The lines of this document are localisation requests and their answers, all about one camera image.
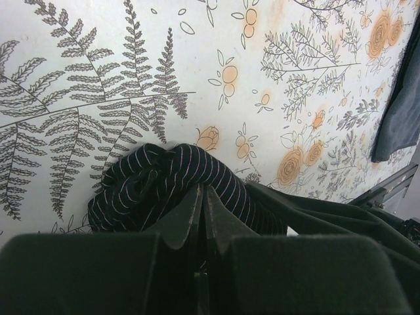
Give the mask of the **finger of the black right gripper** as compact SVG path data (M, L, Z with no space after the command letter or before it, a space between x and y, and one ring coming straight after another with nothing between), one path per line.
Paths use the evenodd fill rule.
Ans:
M257 203L298 234L359 234L395 252L419 252L402 233L407 222L382 209L284 194L257 183L246 187Z

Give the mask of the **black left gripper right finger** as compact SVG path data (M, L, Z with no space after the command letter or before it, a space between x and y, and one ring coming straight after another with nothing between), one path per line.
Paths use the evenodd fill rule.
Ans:
M359 234L260 235L205 191L212 314L409 314L410 253Z

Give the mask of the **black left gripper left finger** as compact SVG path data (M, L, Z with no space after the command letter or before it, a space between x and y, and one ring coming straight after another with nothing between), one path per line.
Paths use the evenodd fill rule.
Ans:
M22 234L1 250L2 314L196 314L195 186L145 232Z

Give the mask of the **black pinstriped underwear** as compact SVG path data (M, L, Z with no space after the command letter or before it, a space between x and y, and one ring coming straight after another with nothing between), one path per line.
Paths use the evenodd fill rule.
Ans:
M115 162L102 190L88 202L93 232L143 232L173 210L191 187L214 188L222 204L260 235L282 235L286 225L251 197L244 181L204 149L145 144Z

